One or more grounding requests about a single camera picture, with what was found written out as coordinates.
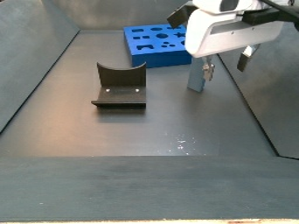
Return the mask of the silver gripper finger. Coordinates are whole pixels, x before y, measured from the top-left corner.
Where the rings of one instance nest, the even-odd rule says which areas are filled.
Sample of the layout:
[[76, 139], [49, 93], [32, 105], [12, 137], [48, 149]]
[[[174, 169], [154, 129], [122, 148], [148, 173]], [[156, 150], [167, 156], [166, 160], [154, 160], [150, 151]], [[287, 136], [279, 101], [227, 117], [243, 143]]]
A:
[[243, 72], [246, 70], [247, 64], [259, 48], [259, 44], [256, 45], [248, 45], [243, 51], [243, 53], [239, 56], [238, 60], [238, 70]]

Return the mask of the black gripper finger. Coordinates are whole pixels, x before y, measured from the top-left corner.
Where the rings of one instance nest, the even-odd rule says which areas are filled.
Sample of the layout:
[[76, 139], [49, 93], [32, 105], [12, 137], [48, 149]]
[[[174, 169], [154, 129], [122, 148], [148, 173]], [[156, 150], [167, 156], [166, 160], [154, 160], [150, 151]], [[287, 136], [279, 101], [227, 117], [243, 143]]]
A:
[[214, 75], [214, 70], [215, 70], [215, 65], [211, 62], [211, 56], [207, 56], [203, 58], [203, 78], [206, 81], [212, 80], [212, 75]]

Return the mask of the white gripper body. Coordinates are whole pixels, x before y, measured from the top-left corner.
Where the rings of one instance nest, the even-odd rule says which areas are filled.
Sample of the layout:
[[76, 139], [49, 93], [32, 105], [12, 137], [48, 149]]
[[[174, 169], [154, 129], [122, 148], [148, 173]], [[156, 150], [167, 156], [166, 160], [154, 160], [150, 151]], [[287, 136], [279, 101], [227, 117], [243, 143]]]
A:
[[247, 12], [271, 10], [262, 0], [192, 0], [192, 4], [184, 46], [194, 58], [271, 41], [282, 31], [280, 21], [242, 21]]

